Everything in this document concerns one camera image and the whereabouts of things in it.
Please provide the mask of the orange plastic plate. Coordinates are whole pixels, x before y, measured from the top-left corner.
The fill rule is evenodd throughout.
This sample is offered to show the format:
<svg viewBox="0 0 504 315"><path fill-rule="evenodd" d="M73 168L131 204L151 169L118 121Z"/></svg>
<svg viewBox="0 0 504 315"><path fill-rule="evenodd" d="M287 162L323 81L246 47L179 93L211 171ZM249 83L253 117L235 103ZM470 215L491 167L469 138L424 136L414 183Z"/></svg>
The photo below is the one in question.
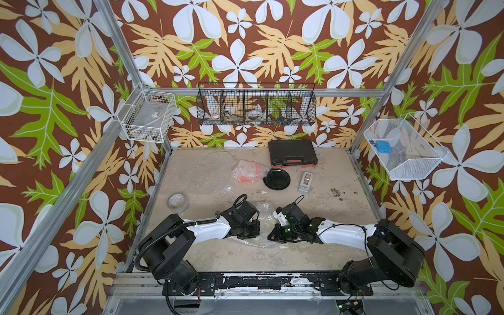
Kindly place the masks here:
<svg viewBox="0 0 504 315"><path fill-rule="evenodd" d="M264 169L259 164L238 164L233 170L233 177L241 183L252 184L261 180Z"/></svg>

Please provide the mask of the clear bubble wrap sheet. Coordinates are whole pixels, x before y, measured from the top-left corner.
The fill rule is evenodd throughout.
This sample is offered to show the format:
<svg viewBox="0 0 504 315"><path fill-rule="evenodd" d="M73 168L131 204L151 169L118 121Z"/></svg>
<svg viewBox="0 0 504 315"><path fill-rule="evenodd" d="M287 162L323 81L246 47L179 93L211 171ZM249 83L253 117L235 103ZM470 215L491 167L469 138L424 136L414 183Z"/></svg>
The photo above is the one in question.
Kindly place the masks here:
<svg viewBox="0 0 504 315"><path fill-rule="evenodd" d="M252 184L262 180L270 168L254 161L240 160L232 170L232 178L244 184Z"/></svg>

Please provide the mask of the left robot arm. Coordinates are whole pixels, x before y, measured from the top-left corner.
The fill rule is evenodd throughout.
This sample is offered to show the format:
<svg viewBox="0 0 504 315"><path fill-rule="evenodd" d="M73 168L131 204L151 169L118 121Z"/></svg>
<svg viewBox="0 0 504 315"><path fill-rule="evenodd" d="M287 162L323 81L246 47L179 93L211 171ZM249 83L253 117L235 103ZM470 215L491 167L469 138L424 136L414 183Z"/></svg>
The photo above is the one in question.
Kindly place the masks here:
<svg viewBox="0 0 504 315"><path fill-rule="evenodd" d="M166 293L172 289L190 295L200 284L198 272L184 260L193 245L226 238L246 240L259 234L259 210L242 194L229 209L216 212L211 219L192 221L169 215L140 242L134 266L150 272L155 280L163 280Z"/></svg>

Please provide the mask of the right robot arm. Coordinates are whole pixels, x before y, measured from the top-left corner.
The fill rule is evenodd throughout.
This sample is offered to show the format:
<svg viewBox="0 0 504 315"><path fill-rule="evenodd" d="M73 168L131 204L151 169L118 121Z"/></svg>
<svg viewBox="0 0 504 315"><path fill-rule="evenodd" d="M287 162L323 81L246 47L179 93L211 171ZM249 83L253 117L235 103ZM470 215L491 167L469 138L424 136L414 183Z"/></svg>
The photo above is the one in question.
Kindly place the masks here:
<svg viewBox="0 0 504 315"><path fill-rule="evenodd" d="M267 237L269 241L336 244L365 251L365 259L349 261L339 271L337 288L344 293L365 294L367 285L387 280L398 287L416 284L425 250L389 220L360 225L322 217L311 219L295 202L277 208L273 215L278 222Z"/></svg>

